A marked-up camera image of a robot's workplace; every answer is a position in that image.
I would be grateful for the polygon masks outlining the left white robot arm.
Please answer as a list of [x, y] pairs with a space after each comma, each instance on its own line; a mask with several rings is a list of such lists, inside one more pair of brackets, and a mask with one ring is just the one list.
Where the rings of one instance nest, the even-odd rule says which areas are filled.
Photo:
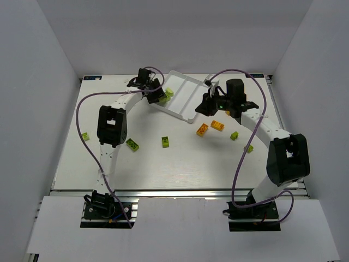
[[152, 77], [160, 70], [155, 67], [140, 68], [138, 76], [131, 79], [124, 92], [110, 105], [103, 105], [99, 109], [97, 137], [100, 143], [100, 175], [97, 181], [97, 192], [114, 194], [110, 180], [115, 175], [119, 150], [127, 139], [127, 114], [144, 97], [149, 103], [158, 102], [164, 91], [157, 78]]

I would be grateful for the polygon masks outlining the pale green lego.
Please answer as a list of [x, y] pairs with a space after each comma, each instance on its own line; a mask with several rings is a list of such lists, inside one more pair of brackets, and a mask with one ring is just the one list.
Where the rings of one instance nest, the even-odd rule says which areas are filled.
[[169, 100], [169, 99], [171, 99], [171, 97], [170, 97], [170, 95], [169, 95], [168, 93], [165, 93], [165, 96], [164, 96], [164, 98], [165, 98], [166, 100]]

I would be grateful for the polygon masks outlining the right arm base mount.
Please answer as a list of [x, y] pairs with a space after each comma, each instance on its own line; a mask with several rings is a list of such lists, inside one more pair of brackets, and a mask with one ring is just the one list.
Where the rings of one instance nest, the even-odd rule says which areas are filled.
[[228, 209], [223, 214], [228, 216], [230, 232], [267, 232], [280, 231], [279, 214], [275, 202], [249, 207], [236, 208], [227, 202]]

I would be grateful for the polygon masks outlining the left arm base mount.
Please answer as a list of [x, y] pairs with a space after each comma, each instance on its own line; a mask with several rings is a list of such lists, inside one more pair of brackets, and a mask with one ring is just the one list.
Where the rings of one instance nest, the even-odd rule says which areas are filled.
[[121, 206], [113, 196], [108, 193], [99, 194], [95, 190], [83, 199], [85, 203], [80, 228], [131, 229], [126, 217], [134, 225], [131, 202], [122, 202]]

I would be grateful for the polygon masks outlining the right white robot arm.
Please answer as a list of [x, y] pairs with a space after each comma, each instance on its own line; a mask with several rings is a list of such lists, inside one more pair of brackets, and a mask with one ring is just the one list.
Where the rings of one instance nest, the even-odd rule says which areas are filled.
[[266, 109], [247, 100], [244, 83], [241, 79], [229, 79], [226, 92], [220, 93], [220, 86], [211, 79], [205, 80], [209, 87], [203, 95], [196, 112], [213, 116], [219, 110], [228, 111], [230, 116], [241, 126], [252, 132], [243, 155], [254, 137], [258, 137], [268, 150], [266, 176], [252, 189], [243, 205], [235, 201], [237, 209], [253, 209], [275, 201], [283, 194], [288, 194], [287, 187], [310, 174], [310, 161], [306, 137], [302, 134], [291, 134], [279, 128], [266, 116]]

